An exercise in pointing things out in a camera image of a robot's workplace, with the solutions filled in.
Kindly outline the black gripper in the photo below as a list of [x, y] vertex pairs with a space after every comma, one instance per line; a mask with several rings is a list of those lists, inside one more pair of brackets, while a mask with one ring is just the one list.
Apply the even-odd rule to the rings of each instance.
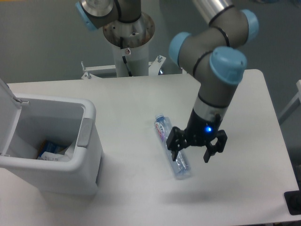
[[[213, 121], [207, 121], [199, 117], [193, 109], [186, 129], [181, 130], [178, 127], [172, 127], [166, 140], [166, 146], [171, 152], [172, 161], [176, 161], [179, 151], [188, 146], [206, 145], [206, 152], [203, 156], [205, 163], [208, 163], [210, 157], [216, 153], [222, 153], [228, 136], [225, 130], [217, 132], [219, 126], [220, 114], [216, 114]], [[210, 141], [214, 138], [217, 138], [217, 141], [212, 145]]]

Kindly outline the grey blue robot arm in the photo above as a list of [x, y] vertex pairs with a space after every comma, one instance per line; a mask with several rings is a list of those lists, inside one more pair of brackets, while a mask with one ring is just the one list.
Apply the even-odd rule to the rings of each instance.
[[[169, 45], [171, 60], [200, 82], [186, 129], [173, 127], [166, 146], [176, 160], [189, 146], [205, 146], [204, 161], [224, 150], [227, 135], [220, 124], [243, 78], [247, 60], [238, 47], [253, 40], [259, 22], [249, 10], [238, 10], [230, 0], [196, 0], [194, 4], [208, 29], [193, 36], [177, 34]], [[148, 75], [148, 54], [135, 51], [152, 39], [153, 20], [141, 10], [139, 0], [80, 0], [76, 9], [86, 27], [103, 30], [117, 48], [119, 77]]]

